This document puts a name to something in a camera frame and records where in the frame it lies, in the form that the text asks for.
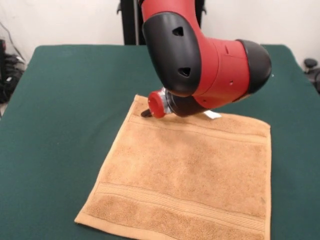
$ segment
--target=brown towel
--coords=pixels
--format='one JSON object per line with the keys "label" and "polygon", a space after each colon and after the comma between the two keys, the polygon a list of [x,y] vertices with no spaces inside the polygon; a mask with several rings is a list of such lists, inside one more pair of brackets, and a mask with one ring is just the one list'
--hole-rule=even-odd
{"label": "brown towel", "polygon": [[269,240],[270,126],[146,108],[135,96],[75,222],[139,240]]}

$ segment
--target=towel tag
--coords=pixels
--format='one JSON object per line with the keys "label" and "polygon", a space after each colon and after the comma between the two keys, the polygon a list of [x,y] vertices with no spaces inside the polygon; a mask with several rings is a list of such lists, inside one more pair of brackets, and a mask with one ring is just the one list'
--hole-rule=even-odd
{"label": "towel tag", "polygon": [[218,119],[218,118],[222,117],[219,113],[211,111],[211,110],[205,111],[204,114],[207,117],[209,117],[210,119]]}

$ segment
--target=red robot arm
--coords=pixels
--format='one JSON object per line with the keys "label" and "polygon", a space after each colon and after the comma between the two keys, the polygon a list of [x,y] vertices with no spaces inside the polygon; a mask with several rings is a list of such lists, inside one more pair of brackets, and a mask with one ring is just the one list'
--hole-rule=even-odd
{"label": "red robot arm", "polygon": [[269,79],[271,60],[248,40],[205,37],[195,0],[141,0],[142,32],[164,89],[148,97],[152,116],[180,117],[238,101]]}

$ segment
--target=table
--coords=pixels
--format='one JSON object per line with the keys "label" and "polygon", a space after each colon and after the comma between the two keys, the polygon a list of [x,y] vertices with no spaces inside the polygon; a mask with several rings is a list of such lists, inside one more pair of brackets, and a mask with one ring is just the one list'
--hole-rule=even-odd
{"label": "table", "polygon": [[[271,125],[272,239],[320,239],[319,95],[289,48],[265,47],[273,77],[217,111]],[[0,239],[122,239],[74,218],[135,94],[160,87],[145,46],[38,47],[0,121]]]}

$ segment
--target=triangular hole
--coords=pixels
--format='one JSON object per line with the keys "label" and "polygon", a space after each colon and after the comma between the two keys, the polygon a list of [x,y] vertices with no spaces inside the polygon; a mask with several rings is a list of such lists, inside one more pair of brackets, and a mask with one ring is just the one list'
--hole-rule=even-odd
{"label": "triangular hole", "polygon": [[179,74],[181,74],[184,77],[189,77],[191,68],[190,67],[181,67],[178,69]]}
{"label": "triangular hole", "polygon": [[182,26],[179,26],[172,30],[172,33],[176,36],[183,36],[184,35],[184,28]]}

